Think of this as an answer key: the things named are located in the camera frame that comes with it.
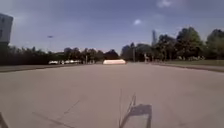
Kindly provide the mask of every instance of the tree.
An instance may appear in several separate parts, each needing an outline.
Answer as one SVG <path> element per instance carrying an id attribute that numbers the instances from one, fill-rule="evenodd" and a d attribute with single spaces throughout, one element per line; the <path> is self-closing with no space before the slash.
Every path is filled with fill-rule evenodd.
<path id="1" fill-rule="evenodd" d="M 145 61 L 145 54 L 151 56 L 151 47 L 148 44 L 139 43 L 135 47 L 136 61 Z"/>
<path id="2" fill-rule="evenodd" d="M 119 59 L 119 56 L 117 52 L 114 49 L 111 49 L 110 51 L 106 52 L 104 54 L 105 59 L 107 60 L 116 60 Z"/>
<path id="3" fill-rule="evenodd" d="M 126 45 L 121 50 L 121 58 L 123 58 L 126 61 L 133 60 L 133 51 L 131 46 Z"/>
<path id="4" fill-rule="evenodd" d="M 161 35 L 159 37 L 159 42 L 157 44 L 157 47 L 159 47 L 159 52 L 161 52 L 163 55 L 163 60 L 171 60 L 174 59 L 175 54 L 175 39 L 168 36 L 168 35 Z"/>
<path id="5" fill-rule="evenodd" d="M 0 65 L 5 65 L 7 62 L 8 43 L 0 42 Z"/>
<path id="6" fill-rule="evenodd" d="M 101 50 L 98 50 L 96 53 L 96 61 L 103 61 L 104 60 L 104 53 Z"/>
<path id="7" fill-rule="evenodd" d="M 92 61 L 92 63 L 95 63 L 95 61 L 96 61 L 96 50 L 93 49 L 93 48 L 89 49 L 88 53 L 89 53 L 90 61 Z"/>
<path id="8" fill-rule="evenodd" d="M 71 51 L 71 59 L 73 60 L 80 60 L 81 59 L 81 52 L 79 51 L 79 48 L 73 48 Z"/>
<path id="9" fill-rule="evenodd" d="M 72 49 L 67 47 L 64 49 L 64 60 L 70 60 L 72 55 Z"/>
<path id="10" fill-rule="evenodd" d="M 207 38 L 206 58 L 222 59 L 224 58 L 224 32 L 215 29 Z"/>
<path id="11" fill-rule="evenodd" d="M 176 48 L 178 56 L 184 59 L 198 57 L 202 52 L 202 41 L 198 32 L 192 28 L 183 28 L 177 36 Z"/>

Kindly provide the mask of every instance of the road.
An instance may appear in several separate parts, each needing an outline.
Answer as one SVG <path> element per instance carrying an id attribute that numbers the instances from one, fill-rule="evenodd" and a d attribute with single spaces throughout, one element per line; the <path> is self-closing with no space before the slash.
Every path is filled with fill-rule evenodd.
<path id="1" fill-rule="evenodd" d="M 151 109 L 138 111 L 151 128 L 224 127 L 224 73 L 150 64 L 0 73 L 10 128 L 118 128 L 133 97 Z M 124 128 L 146 128 L 143 120 L 132 116 Z"/>

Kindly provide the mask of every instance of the white structure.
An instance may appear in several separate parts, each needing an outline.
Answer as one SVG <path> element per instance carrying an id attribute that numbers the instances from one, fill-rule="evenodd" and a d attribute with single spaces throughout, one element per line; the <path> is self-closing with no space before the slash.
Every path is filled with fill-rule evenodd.
<path id="1" fill-rule="evenodd" d="M 120 60 L 104 60 L 103 64 L 126 64 L 126 61 L 123 59 Z"/>
<path id="2" fill-rule="evenodd" d="M 10 42 L 13 17 L 0 13 L 0 43 Z"/>

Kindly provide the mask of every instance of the sky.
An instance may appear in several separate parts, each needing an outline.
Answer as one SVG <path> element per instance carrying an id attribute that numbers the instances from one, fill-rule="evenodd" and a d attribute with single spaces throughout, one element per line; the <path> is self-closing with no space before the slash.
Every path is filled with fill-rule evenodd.
<path id="1" fill-rule="evenodd" d="M 0 0 L 0 12 L 14 17 L 11 45 L 63 51 L 103 51 L 175 37 L 194 27 L 203 40 L 224 29 L 224 0 Z"/>

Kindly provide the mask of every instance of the cloud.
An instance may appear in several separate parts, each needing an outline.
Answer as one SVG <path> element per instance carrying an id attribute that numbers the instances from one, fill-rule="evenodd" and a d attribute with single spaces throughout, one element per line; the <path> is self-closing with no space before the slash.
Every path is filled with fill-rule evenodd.
<path id="1" fill-rule="evenodd" d="M 134 25 L 140 25 L 142 23 L 142 21 L 140 19 L 136 19 L 134 21 Z"/>
<path id="2" fill-rule="evenodd" d="M 165 7 L 170 7 L 172 5 L 172 2 L 169 0 L 159 0 L 157 2 L 157 6 L 159 8 L 165 8 Z"/>

